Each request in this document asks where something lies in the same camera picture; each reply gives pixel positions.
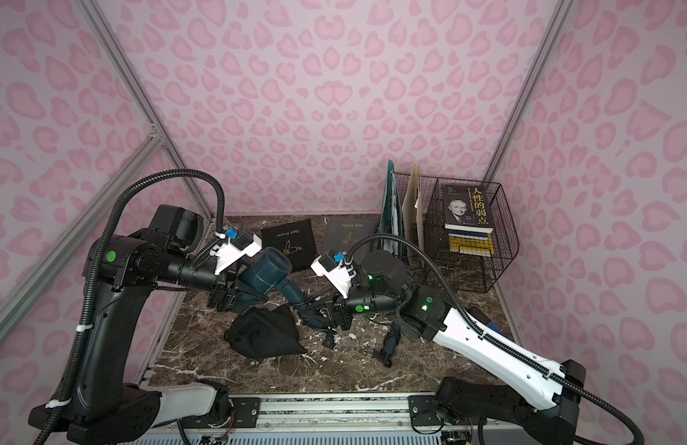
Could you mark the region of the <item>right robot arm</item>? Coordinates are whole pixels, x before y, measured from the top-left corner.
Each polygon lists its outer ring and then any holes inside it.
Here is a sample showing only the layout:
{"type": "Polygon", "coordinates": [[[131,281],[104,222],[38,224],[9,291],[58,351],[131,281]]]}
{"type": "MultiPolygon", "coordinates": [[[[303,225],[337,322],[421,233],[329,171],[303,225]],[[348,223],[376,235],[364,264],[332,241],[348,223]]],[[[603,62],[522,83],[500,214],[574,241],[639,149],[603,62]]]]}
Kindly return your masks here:
{"type": "Polygon", "coordinates": [[[452,350],[501,380],[494,386],[444,378],[435,395],[443,419],[454,423],[476,418],[481,424],[501,420],[520,426],[540,444],[587,444],[576,432],[580,402],[587,401],[624,425],[632,443],[645,443],[630,417],[585,389],[586,370],[580,363],[558,363],[530,352],[473,317],[434,261],[403,237],[368,235],[348,252],[322,254],[311,268],[341,297],[327,306],[329,322],[336,316],[393,313],[402,333],[452,350]],[[412,250],[432,270],[441,290],[412,282],[406,265],[386,250],[371,252],[364,263],[356,264],[355,253],[375,240],[412,250]]]}

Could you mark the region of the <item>black pouch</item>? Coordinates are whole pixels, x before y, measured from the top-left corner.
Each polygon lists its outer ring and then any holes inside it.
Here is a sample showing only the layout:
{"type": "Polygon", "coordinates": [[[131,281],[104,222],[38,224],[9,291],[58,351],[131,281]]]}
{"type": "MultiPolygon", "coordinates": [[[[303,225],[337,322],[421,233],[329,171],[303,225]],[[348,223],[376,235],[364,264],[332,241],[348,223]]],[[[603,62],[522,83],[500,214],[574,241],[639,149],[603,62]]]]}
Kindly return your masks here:
{"type": "Polygon", "coordinates": [[[299,341],[295,317],[287,305],[274,310],[256,308],[238,315],[224,339],[234,352],[255,360],[308,352],[299,341]]]}
{"type": "Polygon", "coordinates": [[[310,219],[263,228],[261,234],[264,246],[279,250],[290,261],[294,272],[308,269],[317,258],[310,219]]]}

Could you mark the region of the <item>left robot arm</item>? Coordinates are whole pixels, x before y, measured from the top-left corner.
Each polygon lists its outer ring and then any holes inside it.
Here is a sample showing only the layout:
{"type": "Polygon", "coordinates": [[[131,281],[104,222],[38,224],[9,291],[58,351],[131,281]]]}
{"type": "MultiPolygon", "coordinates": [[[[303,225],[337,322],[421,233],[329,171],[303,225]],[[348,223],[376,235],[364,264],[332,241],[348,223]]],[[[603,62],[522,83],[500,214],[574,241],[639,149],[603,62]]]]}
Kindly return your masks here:
{"type": "Polygon", "coordinates": [[[101,237],[84,267],[84,302],[65,372],[52,399],[32,409],[28,423],[37,443],[63,432],[76,444],[135,441],[153,426],[202,419],[208,426],[231,426],[234,410],[225,387],[195,383],[176,389],[142,389],[124,380],[126,362],[141,312],[154,291],[167,284],[179,290],[208,292],[219,310],[243,309],[234,293],[233,267],[253,256],[253,235],[225,226],[226,198],[206,172],[175,169],[149,175],[116,200],[101,237]],[[160,206],[150,226],[131,235],[116,229],[128,202],[152,185],[194,178],[217,196],[215,240],[203,245],[199,214],[160,206]]]}

